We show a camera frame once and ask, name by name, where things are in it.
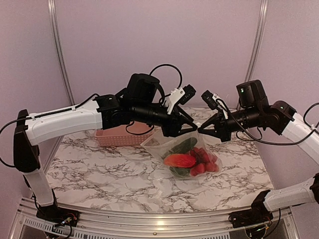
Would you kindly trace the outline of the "green avocado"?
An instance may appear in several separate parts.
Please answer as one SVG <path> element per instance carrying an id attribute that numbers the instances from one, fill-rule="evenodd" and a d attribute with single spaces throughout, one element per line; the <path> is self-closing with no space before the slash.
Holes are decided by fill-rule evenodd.
<path id="1" fill-rule="evenodd" d="M 179 167 L 170 167 L 169 170 L 173 174 L 173 176 L 178 178 L 189 178 L 190 177 L 190 169 L 189 168 L 179 168 Z"/>

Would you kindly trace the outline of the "clear dotted zip top bag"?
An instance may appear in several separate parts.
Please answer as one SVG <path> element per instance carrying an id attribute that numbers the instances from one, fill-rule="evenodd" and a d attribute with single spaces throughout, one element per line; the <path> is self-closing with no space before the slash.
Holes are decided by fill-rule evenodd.
<path id="1" fill-rule="evenodd" d="M 178 137 L 154 133 L 141 146 L 179 179 L 191 179 L 222 168 L 219 157 L 213 153 L 197 131 Z"/>

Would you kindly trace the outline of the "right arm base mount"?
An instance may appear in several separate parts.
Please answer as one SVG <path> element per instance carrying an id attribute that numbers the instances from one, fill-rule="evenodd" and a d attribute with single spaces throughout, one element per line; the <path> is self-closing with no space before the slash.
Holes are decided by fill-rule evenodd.
<path id="1" fill-rule="evenodd" d="M 273 214 L 267 210 L 260 208 L 251 208 L 231 212 L 228 221 L 232 224 L 233 228 L 240 228 L 260 224 L 273 219 Z"/>

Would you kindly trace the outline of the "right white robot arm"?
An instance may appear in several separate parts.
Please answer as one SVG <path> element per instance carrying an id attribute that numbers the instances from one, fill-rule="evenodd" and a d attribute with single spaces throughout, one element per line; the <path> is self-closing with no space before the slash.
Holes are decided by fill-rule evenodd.
<path id="1" fill-rule="evenodd" d="M 261 191 L 301 183 L 319 171 L 297 146 L 260 145 L 235 136 L 224 143 L 209 136 L 204 139 L 223 164 L 217 179 L 223 195 L 215 197 L 216 210 L 249 206 Z"/>

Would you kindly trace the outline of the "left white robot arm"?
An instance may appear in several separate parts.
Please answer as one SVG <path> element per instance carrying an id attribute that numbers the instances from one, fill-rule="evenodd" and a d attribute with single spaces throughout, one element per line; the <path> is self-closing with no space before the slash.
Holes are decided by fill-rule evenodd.
<path id="1" fill-rule="evenodd" d="M 13 163 L 22 172 L 44 214 L 57 222 L 63 211 L 41 169 L 38 145 L 52 138 L 76 132 L 110 129 L 131 122 L 159 126 L 166 137 L 177 137 L 197 130 L 193 119 L 176 106 L 164 107 L 121 99 L 115 95 L 96 96 L 84 104 L 39 114 L 20 111 L 13 136 Z"/>

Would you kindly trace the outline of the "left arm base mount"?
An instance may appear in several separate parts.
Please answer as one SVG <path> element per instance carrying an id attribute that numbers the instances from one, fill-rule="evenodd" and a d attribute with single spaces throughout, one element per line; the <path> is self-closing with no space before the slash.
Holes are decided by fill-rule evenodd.
<path id="1" fill-rule="evenodd" d="M 52 205 L 42 207 L 36 204 L 36 208 L 36 216 L 40 219 L 56 223 L 59 226 L 66 224 L 72 227 L 77 226 L 80 214 L 79 211 L 59 207 L 56 199 L 54 199 Z"/>

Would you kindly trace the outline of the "green cucumber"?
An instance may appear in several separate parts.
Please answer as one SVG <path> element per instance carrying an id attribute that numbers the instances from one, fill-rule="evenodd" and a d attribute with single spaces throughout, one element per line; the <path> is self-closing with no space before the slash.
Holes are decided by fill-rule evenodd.
<path id="1" fill-rule="evenodd" d="M 197 144 L 197 138 L 190 137 L 185 139 L 181 143 L 171 148 L 168 152 L 170 154 L 185 154 L 191 151 Z"/>

